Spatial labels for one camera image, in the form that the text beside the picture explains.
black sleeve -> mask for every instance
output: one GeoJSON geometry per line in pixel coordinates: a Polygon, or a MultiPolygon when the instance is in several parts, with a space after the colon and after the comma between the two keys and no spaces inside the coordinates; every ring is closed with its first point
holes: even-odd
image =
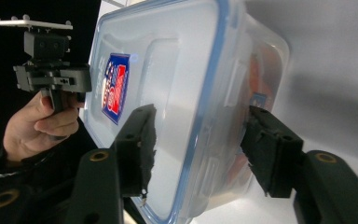
{"type": "Polygon", "coordinates": [[[62,145],[21,161],[19,167],[7,167],[6,151],[0,149],[0,188],[10,185],[28,185],[41,192],[74,174],[66,159],[66,148],[62,145]]]}

screw hole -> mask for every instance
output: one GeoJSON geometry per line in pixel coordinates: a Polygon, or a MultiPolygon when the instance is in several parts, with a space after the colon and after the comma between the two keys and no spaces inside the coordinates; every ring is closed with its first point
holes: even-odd
{"type": "Polygon", "coordinates": [[[95,224],[100,220],[98,213],[90,213],[84,218],[84,224],[95,224]]]}
{"type": "Polygon", "coordinates": [[[107,157],[109,156],[109,153],[106,151],[98,151],[98,152],[94,152],[89,159],[91,161],[103,161],[105,160],[107,157]]]}
{"type": "Polygon", "coordinates": [[[337,159],[329,154],[326,153],[318,153],[316,154],[316,159],[318,159],[319,161],[323,161],[323,162],[328,162],[328,163],[336,163],[337,159]]]}
{"type": "Polygon", "coordinates": [[[0,208],[13,203],[20,196],[17,189],[10,189],[0,193],[0,208]]]}

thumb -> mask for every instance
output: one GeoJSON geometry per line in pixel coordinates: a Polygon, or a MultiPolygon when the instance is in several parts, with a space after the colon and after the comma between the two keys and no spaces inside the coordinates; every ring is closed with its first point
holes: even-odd
{"type": "Polygon", "coordinates": [[[41,96],[40,93],[36,95],[39,101],[35,104],[27,105],[24,107],[23,114],[24,119],[28,122],[35,122],[40,119],[44,119],[54,113],[50,98],[48,96],[41,96]]]}

black bracket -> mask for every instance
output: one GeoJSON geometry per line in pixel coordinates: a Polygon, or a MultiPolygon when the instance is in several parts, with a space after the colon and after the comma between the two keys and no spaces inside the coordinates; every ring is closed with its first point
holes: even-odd
{"type": "Polygon", "coordinates": [[[296,190],[299,223],[358,223],[358,177],[340,157],[302,151],[303,140],[267,110],[251,106],[241,147],[262,189],[272,198],[296,190]]]}
{"type": "Polygon", "coordinates": [[[135,109],[110,148],[82,157],[65,223],[123,223],[122,197],[145,200],[154,164],[155,116],[153,105],[135,109]]]}
{"type": "MultiPolygon", "coordinates": [[[[13,67],[17,87],[24,91],[41,91],[43,96],[49,96],[54,114],[64,110],[61,91],[77,92],[77,99],[84,101],[85,93],[92,90],[90,67],[88,64],[72,65],[62,61],[64,53],[69,51],[70,37],[53,34],[50,32],[52,28],[42,33],[40,27],[27,27],[29,31],[24,32],[24,52],[32,58],[24,65],[13,67]]],[[[65,137],[50,138],[61,140],[65,137]]]]}

white surface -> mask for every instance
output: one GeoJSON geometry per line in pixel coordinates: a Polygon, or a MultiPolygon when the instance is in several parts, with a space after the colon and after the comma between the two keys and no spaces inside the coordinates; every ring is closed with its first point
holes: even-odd
{"type": "Polygon", "coordinates": [[[113,11],[118,10],[118,9],[120,9],[120,7],[112,5],[112,4],[107,3],[105,1],[101,1],[101,6],[100,6],[100,12],[98,14],[98,19],[100,19],[101,16],[103,16],[104,14],[109,13],[109,12],[113,12],[113,11]]]}
{"type": "Polygon", "coordinates": [[[131,0],[109,0],[110,2],[117,2],[123,6],[128,6],[131,0]]]}
{"type": "MultiPolygon", "coordinates": [[[[253,0],[248,12],[291,49],[273,114],[305,140],[358,174],[358,1],[253,0]]],[[[296,223],[292,200],[263,196],[256,181],[241,199],[194,223],[296,223]]]]}
{"type": "Polygon", "coordinates": [[[18,27],[47,27],[51,29],[63,29],[63,30],[72,30],[72,25],[44,22],[44,21],[0,21],[0,26],[18,26],[18,27]]]}
{"type": "Polygon", "coordinates": [[[135,220],[125,210],[124,213],[124,224],[136,224],[135,220]]]}
{"type": "Polygon", "coordinates": [[[133,4],[137,4],[140,2],[143,2],[144,0],[128,0],[127,1],[127,6],[133,5],[133,4]]]}

